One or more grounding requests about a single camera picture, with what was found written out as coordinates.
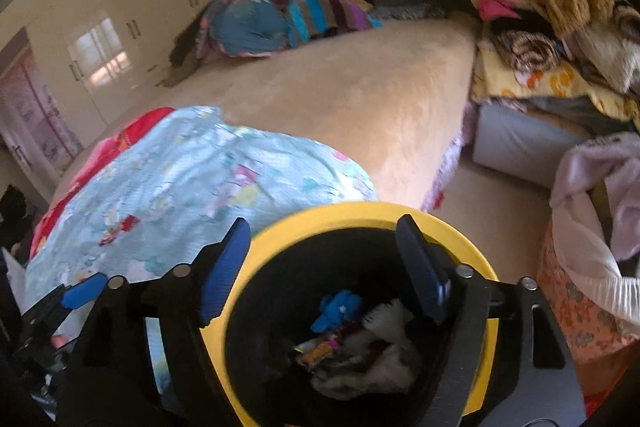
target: bright pink cloth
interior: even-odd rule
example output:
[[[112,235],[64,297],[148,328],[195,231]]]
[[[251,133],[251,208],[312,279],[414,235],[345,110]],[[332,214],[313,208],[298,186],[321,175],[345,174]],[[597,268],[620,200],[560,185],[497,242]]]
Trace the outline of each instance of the bright pink cloth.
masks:
[[[478,13],[483,21],[492,21],[500,17],[522,19],[511,9],[515,7],[516,3],[509,0],[480,0],[478,2]]]
[[[33,259],[40,251],[47,237],[49,237],[51,230],[53,230],[53,227],[55,227],[60,219],[63,210],[65,210],[66,204],[78,194],[91,178],[120,156],[123,151],[139,142],[156,123],[173,111],[171,107],[160,107],[149,111],[127,125],[120,133],[102,140],[95,146],[91,156],[89,156],[85,165],[71,182],[65,197],[52,206],[38,223],[33,234],[33,241],[31,242],[30,259]]]

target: yellow rim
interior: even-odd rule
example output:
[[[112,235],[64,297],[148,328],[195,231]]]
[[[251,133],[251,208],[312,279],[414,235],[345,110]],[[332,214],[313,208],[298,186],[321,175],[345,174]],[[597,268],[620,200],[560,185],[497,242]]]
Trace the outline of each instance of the yellow rim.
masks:
[[[245,427],[257,427],[258,423],[242,407],[231,384],[225,365],[225,334],[229,317],[238,296],[254,274],[273,257],[300,241],[324,232],[339,229],[371,228],[395,230],[396,222],[404,214],[410,214],[430,241],[443,245],[459,263],[473,266],[483,277],[497,281],[489,262],[464,235],[436,217],[414,208],[393,203],[341,203],[318,206],[279,221],[258,234],[231,288],[225,307],[211,324],[201,330],[207,351],[216,369],[220,383],[238,418]],[[497,319],[487,321],[482,360],[476,382],[469,394],[465,414],[482,407],[494,363],[495,342],[498,335]]]

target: trash bin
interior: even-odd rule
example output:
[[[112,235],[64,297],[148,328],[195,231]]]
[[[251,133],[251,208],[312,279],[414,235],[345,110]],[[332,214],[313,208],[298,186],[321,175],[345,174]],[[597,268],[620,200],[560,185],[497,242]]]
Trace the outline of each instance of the trash bin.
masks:
[[[419,309],[396,250],[396,222],[410,214],[428,241],[442,245],[458,263],[497,280],[480,251],[460,232],[418,210],[391,203],[320,206],[284,219],[257,235],[221,315],[202,330],[226,396],[244,426],[283,426],[300,417],[313,425],[370,427],[411,425],[428,392],[430,362],[446,349],[447,328],[423,321],[418,346],[432,353],[407,394],[370,394],[350,401],[322,396],[305,382],[277,378],[280,346],[312,334],[323,296],[354,287],[359,275],[384,273],[402,302]],[[494,362],[498,320],[489,319],[475,384],[465,414],[479,410]]]

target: striped blanket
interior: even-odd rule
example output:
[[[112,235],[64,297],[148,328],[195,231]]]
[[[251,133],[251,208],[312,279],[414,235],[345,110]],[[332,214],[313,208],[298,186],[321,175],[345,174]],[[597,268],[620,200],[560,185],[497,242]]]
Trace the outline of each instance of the striped blanket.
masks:
[[[315,38],[382,26],[350,0],[291,0],[286,18],[292,48]]]

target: light blue floral fabric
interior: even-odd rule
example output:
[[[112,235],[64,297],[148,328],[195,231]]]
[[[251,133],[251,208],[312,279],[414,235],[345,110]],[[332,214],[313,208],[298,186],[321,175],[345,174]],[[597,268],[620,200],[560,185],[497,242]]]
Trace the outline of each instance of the light blue floral fabric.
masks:
[[[331,147],[223,123],[213,107],[177,109],[66,206],[26,271],[24,304],[96,272],[155,279],[224,237],[236,217],[260,232],[305,208],[375,199],[369,176]],[[60,333],[75,337],[88,309]],[[157,325],[152,356],[162,363]]]

